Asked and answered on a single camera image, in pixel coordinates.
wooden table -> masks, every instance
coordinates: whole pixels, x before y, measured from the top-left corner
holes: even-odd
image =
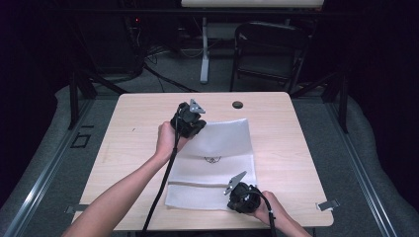
[[[87,182],[81,204],[91,203],[112,184],[144,163],[153,153],[157,127],[170,120],[178,105],[195,99],[206,121],[248,119],[259,189],[273,192],[302,226],[329,226],[330,211],[316,209],[326,201],[293,104],[286,93],[124,94],[115,108]],[[235,109],[234,101],[244,107]],[[160,187],[165,167],[150,181],[116,230],[140,230]],[[233,211],[169,208],[166,190],[149,230],[267,228],[259,220]]]

black cable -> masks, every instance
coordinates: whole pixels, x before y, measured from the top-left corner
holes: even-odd
[[[161,92],[165,93],[165,91],[164,91],[164,87],[163,87],[163,84],[162,84],[162,83],[161,83],[161,81],[160,81],[160,78],[158,78],[158,77],[157,77],[157,81],[158,81],[158,83],[160,84]]]
[[[265,198],[265,196],[263,196],[262,193],[256,192],[256,191],[244,192],[241,195],[245,195],[245,194],[258,195],[260,198],[262,198],[265,201],[265,205],[266,205],[266,207],[268,207],[268,212],[269,212],[269,226],[271,227],[271,235],[272,235],[272,237],[276,237],[277,236],[277,230],[276,230],[275,222],[274,222],[275,216],[274,216],[274,212],[272,211],[271,205],[269,204],[268,199]]]
[[[166,78],[166,77],[164,77],[164,76],[162,76],[162,75],[160,75],[160,74],[158,74],[156,71],[154,71],[153,69],[151,69],[145,62],[144,62],[144,64],[143,64],[143,68],[145,69],[145,70],[147,70],[147,71],[149,71],[151,74],[153,74],[154,76],[156,76],[156,77],[158,77],[158,78],[160,78],[161,80],[163,80],[163,81],[165,81],[165,82],[167,82],[167,83],[170,83],[170,84],[172,84],[172,85],[174,85],[174,86],[176,86],[176,87],[178,87],[179,89],[181,89],[181,90],[183,90],[183,91],[185,91],[185,92],[199,92],[199,91],[196,91],[196,90],[193,90],[193,89],[191,89],[191,88],[188,88],[188,87],[186,87],[186,86],[184,86],[184,85],[182,85],[182,84],[180,84],[180,83],[178,83],[178,82],[175,82],[175,81],[173,81],[173,80],[171,80],[171,79],[169,79],[169,78]]]
[[[178,143],[179,143],[179,140],[180,140],[180,137],[181,137],[179,132],[178,132],[178,119],[179,119],[179,111],[180,110],[181,110],[181,108],[178,107],[178,110],[177,110],[176,115],[175,115],[175,117],[176,117],[176,119],[175,119],[175,121],[176,121],[175,122],[176,123],[175,124],[175,144],[173,146],[172,154],[170,155],[169,164],[167,165],[166,172],[164,173],[164,177],[163,177],[163,180],[162,180],[161,185],[160,185],[160,190],[158,191],[157,196],[154,199],[154,202],[153,202],[150,210],[148,211],[147,219],[145,220],[144,226],[142,227],[142,231],[140,233],[140,236],[145,236],[145,233],[147,232],[147,228],[148,228],[148,224],[150,223],[151,216],[153,215],[154,209],[155,209],[158,201],[160,200],[161,195],[163,194],[163,190],[166,186],[167,179],[169,178],[170,170],[172,169],[173,163],[175,161],[175,157],[178,153]]]
[[[152,64],[157,65],[157,56],[154,53],[149,55],[149,56],[146,56],[145,58],[148,61],[150,61]]]

white cloth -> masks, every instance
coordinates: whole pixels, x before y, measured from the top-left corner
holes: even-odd
[[[186,209],[228,210],[230,179],[257,185],[249,123],[246,118],[208,122],[178,153],[168,179],[166,205]]]

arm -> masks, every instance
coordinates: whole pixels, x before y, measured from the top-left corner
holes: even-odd
[[[100,196],[68,227],[63,236],[108,236],[124,218],[151,178],[172,154],[175,131],[170,122],[159,126],[156,152],[141,167],[118,181]],[[188,140],[181,137],[178,151]]]
[[[280,204],[278,199],[271,192],[263,191],[263,196],[269,201],[275,216],[275,227],[281,230],[289,237],[310,236],[295,220],[293,220]],[[252,213],[253,216],[260,219],[263,223],[269,225],[268,207],[261,199],[261,205]]]

hand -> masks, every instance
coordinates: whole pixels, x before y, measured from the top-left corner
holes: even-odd
[[[271,192],[263,191],[262,195],[268,200],[271,205],[275,217],[275,227],[280,229],[287,236],[310,236],[295,220],[293,220],[277,197]],[[261,198],[261,204],[250,215],[260,219],[263,223],[269,225],[269,210],[266,207],[265,201]]]
[[[178,152],[184,147],[184,145],[191,138],[182,137],[178,142]],[[170,155],[172,154],[173,147],[175,146],[175,129],[169,121],[164,121],[161,125],[158,126],[158,138],[156,144],[156,155],[164,157],[166,162],[169,160]]]
[[[273,193],[269,191],[263,191],[262,195],[268,200],[276,218],[280,216],[288,216],[286,210]],[[257,219],[260,219],[263,223],[269,225],[269,210],[268,207],[266,207],[265,201],[262,198],[259,207],[250,215],[256,217]]]

